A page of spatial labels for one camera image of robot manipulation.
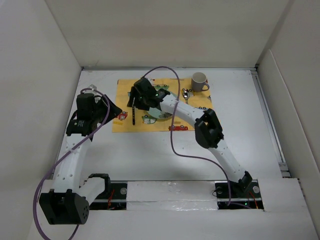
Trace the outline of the fork with black handle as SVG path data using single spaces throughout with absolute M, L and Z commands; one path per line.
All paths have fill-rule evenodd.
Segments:
M 132 125 L 135 126 L 136 125 L 136 118 L 135 118 L 135 97 L 132 100 Z

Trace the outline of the green floral plate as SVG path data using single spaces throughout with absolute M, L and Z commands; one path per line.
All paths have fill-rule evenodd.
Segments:
M 150 107 L 142 116 L 146 124 L 154 124 L 157 120 L 167 120 L 172 117 L 171 113 L 164 112 L 158 108 Z

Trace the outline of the yellow truck print placemat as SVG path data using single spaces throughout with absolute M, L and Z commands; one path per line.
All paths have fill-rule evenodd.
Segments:
M 143 120 L 143 115 L 146 110 L 135 108 L 135 126 L 132 124 L 132 108 L 127 107 L 130 97 L 130 90 L 135 79 L 120 79 L 117 82 L 117 90 L 115 97 L 115 105 L 122 109 L 122 113 L 113 120 L 112 131 L 114 133 L 138 133 L 138 132 L 168 132 L 171 128 L 172 117 L 165 120 L 157 120 L 153 124 L 146 124 Z M 194 93 L 191 85 L 191 78 L 180 79 L 180 97 L 179 99 L 185 102 L 182 95 L 182 89 L 189 90 L 188 105 L 201 110 L 213 108 L 211 93 L 209 90 Z

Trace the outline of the spoon with black handle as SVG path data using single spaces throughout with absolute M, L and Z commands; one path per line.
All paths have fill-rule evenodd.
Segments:
M 184 100 L 185 100 L 185 103 L 188 104 L 189 98 L 190 98 L 190 92 L 189 92 L 189 90 L 186 89 L 186 88 L 183 88 L 183 89 L 182 89 L 182 96 L 183 96 L 183 98 L 184 98 Z

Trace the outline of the purple mug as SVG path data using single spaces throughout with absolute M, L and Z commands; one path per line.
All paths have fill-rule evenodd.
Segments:
M 202 72 L 195 72 L 191 77 L 191 89 L 196 93 L 208 91 L 210 86 L 208 84 L 207 76 Z

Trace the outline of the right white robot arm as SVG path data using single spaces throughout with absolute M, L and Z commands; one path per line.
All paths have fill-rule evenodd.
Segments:
M 155 108 L 186 121 L 194 128 L 196 142 L 209 150 L 225 171 L 232 193 L 240 198 L 249 192 L 253 179 L 227 146 L 223 128 L 213 109 L 188 105 L 163 88 L 155 89 L 145 77 L 131 87 L 127 106 L 146 111 Z

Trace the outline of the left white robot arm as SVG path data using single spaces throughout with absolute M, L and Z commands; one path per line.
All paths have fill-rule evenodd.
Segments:
M 84 182 L 81 173 L 94 134 L 121 112 L 94 85 L 82 89 L 77 96 L 76 111 L 65 132 L 64 154 L 53 169 L 52 187 L 39 197 L 39 205 L 50 225 L 83 225 L 94 200 L 112 194 L 107 173 L 92 173 Z

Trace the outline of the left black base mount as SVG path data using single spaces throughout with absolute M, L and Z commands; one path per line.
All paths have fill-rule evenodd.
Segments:
M 122 211 L 127 209 L 128 183 L 111 182 L 110 193 L 101 193 L 90 205 L 89 209 L 98 211 Z

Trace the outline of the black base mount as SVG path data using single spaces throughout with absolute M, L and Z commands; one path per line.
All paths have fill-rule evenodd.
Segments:
M 217 199 L 219 210 L 264 209 L 261 190 L 257 180 L 254 180 L 249 185 L 245 193 L 237 194 L 231 189 L 231 198 L 229 196 L 227 181 L 215 181 L 214 187 L 212 195 Z
M 101 193 L 90 205 L 89 209 L 98 211 L 122 211 L 127 209 L 128 183 L 111 182 L 110 193 Z

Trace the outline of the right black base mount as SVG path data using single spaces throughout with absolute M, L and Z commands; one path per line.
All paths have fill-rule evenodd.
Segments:
M 231 189 L 231 198 L 229 196 L 227 181 L 215 181 L 214 187 L 212 195 L 217 199 L 219 210 L 264 209 L 261 190 L 257 180 L 254 180 L 249 185 L 245 193 L 237 194 Z

